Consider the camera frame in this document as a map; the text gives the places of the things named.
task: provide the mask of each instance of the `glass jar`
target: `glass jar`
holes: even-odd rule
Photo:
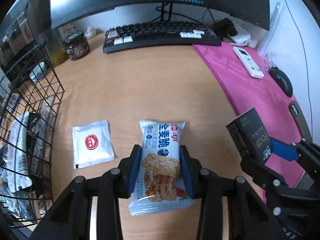
[[[90,52],[90,47],[84,32],[76,32],[63,42],[66,52],[71,60],[77,60]]]

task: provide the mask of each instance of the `whole wheat crisp package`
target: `whole wheat crisp package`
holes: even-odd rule
[[[183,209],[196,202],[188,197],[181,178],[179,145],[184,125],[140,121],[142,155],[131,215]]]

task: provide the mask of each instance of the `air conditioner remote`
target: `air conditioner remote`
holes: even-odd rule
[[[249,72],[250,76],[254,78],[263,78],[264,74],[262,73],[261,69],[258,65],[254,62],[252,57],[246,52],[244,49],[239,47],[233,47],[233,51],[241,60],[242,64],[245,66],[247,71]]]

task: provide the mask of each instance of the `black box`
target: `black box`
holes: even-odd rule
[[[241,158],[250,156],[265,163],[272,153],[270,137],[255,108],[226,125]]]

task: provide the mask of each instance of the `keyboard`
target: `keyboard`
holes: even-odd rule
[[[157,45],[202,44],[221,46],[221,38],[201,23],[158,21],[111,28],[103,53]]]

